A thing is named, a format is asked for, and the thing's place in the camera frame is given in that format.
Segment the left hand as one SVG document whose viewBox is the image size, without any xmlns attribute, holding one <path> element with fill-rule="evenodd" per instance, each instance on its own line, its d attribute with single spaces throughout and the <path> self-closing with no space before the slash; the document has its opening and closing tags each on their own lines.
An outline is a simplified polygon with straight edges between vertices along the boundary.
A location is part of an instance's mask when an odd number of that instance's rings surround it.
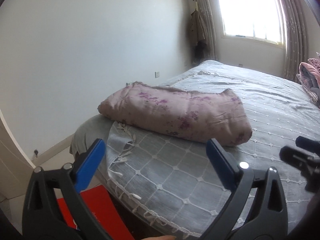
<svg viewBox="0 0 320 240">
<path fill-rule="evenodd" d="M 165 235 L 165 236 L 158 236 L 158 237 L 147 237 L 142 240 L 175 240 L 175 236 Z"/>
</svg>

